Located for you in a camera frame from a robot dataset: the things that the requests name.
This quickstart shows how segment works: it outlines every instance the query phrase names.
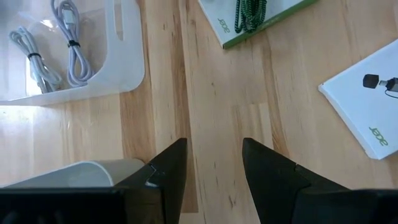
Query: usb cable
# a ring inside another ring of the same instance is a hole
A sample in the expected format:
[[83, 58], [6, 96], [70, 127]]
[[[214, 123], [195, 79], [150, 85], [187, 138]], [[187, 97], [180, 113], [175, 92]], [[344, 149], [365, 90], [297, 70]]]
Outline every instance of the usb cable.
[[30, 60], [32, 78], [37, 82], [42, 93], [58, 90], [62, 83], [62, 77], [54, 69], [44, 64], [33, 35], [25, 27], [20, 27], [18, 30], [10, 32], [9, 38]]
[[[55, 16], [55, 20], [59, 28], [62, 30], [66, 40], [68, 41], [68, 83], [71, 87], [87, 85], [87, 81], [94, 75], [94, 71], [91, 69], [90, 63], [80, 49], [80, 44], [78, 41], [80, 33], [80, 17], [78, 9], [71, 0], [62, 1], [59, 7], [55, 7], [54, 4], [55, 0], [51, 0], [51, 8]], [[75, 73], [77, 59], [81, 65], [80, 74]]]

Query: wooden table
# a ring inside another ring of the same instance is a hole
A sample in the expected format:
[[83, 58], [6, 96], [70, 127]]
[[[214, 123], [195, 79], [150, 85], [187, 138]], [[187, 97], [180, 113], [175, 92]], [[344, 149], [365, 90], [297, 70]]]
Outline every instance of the wooden table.
[[259, 223], [241, 161], [253, 137], [352, 189], [398, 186], [317, 86], [398, 37], [398, 0], [320, 0], [222, 50], [197, 0], [141, 1], [146, 76], [130, 92], [0, 107], [0, 184], [87, 159], [148, 161], [189, 138], [181, 223]]

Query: green braided cable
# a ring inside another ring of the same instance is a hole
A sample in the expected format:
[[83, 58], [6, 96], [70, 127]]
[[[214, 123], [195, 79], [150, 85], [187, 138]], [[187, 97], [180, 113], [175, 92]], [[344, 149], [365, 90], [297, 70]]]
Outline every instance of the green braided cable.
[[236, 0], [235, 32], [254, 32], [264, 22], [266, 9], [267, 0]]

